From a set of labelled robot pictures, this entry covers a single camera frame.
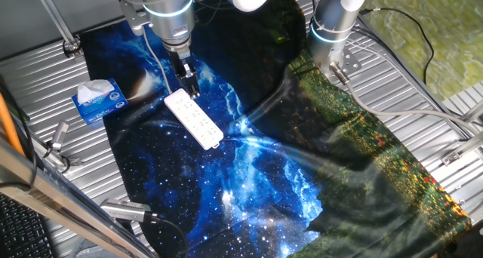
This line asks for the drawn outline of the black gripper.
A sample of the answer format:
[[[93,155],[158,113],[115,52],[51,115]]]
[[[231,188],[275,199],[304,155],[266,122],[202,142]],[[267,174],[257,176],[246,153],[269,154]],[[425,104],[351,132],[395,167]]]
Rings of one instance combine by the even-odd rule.
[[[177,51],[168,51],[168,55],[171,68],[179,83],[187,89],[192,99],[198,98],[200,96],[200,90],[191,50],[182,50],[181,54]]]

